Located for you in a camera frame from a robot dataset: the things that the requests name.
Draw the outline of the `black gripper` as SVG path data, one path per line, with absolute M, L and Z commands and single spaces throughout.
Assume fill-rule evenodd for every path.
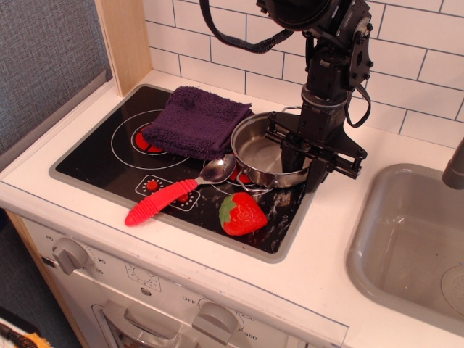
M 356 179 L 367 152 L 344 130 L 346 103 L 303 101 L 301 112 L 267 113 L 270 120 L 266 137 L 281 145 L 283 171 L 309 168 L 306 192 L 316 192 L 333 171 Z

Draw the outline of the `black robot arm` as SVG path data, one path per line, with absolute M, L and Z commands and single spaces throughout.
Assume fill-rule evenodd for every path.
M 307 80 L 302 87 L 299 115 L 270 112 L 266 136 L 281 146 L 284 172 L 296 172 L 310 160 L 305 188 L 316 191 L 326 176 L 337 171 L 357 178 L 367 152 L 344 131 L 358 128 L 349 116 L 352 95 L 363 87 L 373 66 L 368 53 L 370 7 L 365 1 L 258 1 L 262 12 L 288 30 L 306 38 Z

